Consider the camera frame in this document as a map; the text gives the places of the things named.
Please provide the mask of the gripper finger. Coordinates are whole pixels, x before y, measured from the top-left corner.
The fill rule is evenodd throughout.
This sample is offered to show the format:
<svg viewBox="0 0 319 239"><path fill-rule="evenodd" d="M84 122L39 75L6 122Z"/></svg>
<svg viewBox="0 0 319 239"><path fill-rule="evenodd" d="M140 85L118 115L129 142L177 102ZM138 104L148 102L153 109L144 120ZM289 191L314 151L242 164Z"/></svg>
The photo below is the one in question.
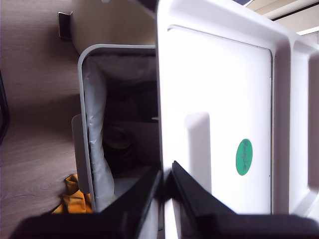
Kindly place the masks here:
<svg viewBox="0 0 319 239"><path fill-rule="evenodd" d="M199 221L236 216L236 213L206 191L177 161L172 163L172 175L186 211Z"/></svg>
<svg viewBox="0 0 319 239"><path fill-rule="evenodd" d="M101 219L145 219L161 180L161 170L147 171L125 193L98 214Z"/></svg>

